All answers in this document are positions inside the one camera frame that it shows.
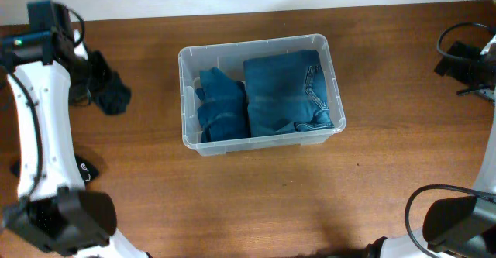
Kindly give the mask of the small black garment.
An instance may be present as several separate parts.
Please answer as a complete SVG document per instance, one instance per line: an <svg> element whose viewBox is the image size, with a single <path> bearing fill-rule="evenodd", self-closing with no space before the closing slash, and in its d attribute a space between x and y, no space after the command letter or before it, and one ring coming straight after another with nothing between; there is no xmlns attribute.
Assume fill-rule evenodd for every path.
<svg viewBox="0 0 496 258"><path fill-rule="evenodd" d="M70 66L69 104L95 104L105 115L121 115L129 105L132 92L123 84L100 51L92 51L88 59L78 58Z"/></svg>

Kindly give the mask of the medium blue jeans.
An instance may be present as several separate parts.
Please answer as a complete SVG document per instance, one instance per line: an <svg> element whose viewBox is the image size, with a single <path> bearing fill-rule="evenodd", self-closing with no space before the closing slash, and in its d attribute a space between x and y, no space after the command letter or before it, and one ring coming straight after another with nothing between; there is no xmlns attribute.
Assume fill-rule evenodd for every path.
<svg viewBox="0 0 496 258"><path fill-rule="evenodd" d="M332 129L319 53L258 57L243 62L251 135Z"/></svg>

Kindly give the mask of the dark blue taped knit garment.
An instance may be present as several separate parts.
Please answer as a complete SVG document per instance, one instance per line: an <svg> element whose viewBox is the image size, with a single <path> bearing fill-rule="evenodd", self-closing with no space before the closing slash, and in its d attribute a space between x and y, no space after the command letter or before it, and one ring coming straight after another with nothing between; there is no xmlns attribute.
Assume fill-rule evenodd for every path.
<svg viewBox="0 0 496 258"><path fill-rule="evenodd" d="M220 69L200 71L201 87L195 93L202 128L201 142L250 138L245 85L227 77Z"/></svg>

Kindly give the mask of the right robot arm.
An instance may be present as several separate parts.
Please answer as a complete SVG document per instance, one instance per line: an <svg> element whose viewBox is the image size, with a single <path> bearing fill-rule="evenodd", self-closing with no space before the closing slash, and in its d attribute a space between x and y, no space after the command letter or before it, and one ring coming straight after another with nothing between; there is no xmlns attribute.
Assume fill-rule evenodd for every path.
<svg viewBox="0 0 496 258"><path fill-rule="evenodd" d="M483 49L455 42L436 65L435 72L448 75L467 87L460 95L476 93L495 100L495 41ZM457 198L435 201L423 226L412 229L409 221L413 201L422 192L446 190ZM480 171L472 188L430 184L409 197L404 213L406 235L379 238L367 245L363 256L385 257L493 257L495 255L495 134L489 136Z"/></svg>

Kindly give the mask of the large black garment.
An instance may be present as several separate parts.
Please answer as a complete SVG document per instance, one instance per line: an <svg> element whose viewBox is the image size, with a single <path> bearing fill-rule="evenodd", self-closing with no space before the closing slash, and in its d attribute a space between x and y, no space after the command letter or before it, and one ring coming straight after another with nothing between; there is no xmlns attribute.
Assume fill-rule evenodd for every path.
<svg viewBox="0 0 496 258"><path fill-rule="evenodd" d="M94 181L99 175L99 170L85 158L76 155L75 160L80 172L81 178L85 184L89 184ZM17 178L20 178L20 160L17 160L10 166L10 172Z"/></svg>

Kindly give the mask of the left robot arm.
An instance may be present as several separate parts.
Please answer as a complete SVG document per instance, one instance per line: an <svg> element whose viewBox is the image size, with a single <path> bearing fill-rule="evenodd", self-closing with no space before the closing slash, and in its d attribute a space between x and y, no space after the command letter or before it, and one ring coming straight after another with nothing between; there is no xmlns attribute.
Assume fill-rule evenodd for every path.
<svg viewBox="0 0 496 258"><path fill-rule="evenodd" d="M53 0L27 5L29 31L1 40L1 66L12 90L20 141L18 201L2 225L45 253L143 257L118 229L115 206L86 185L98 171L77 156L69 108L97 105L120 115L131 91L75 30L75 11Z"/></svg>

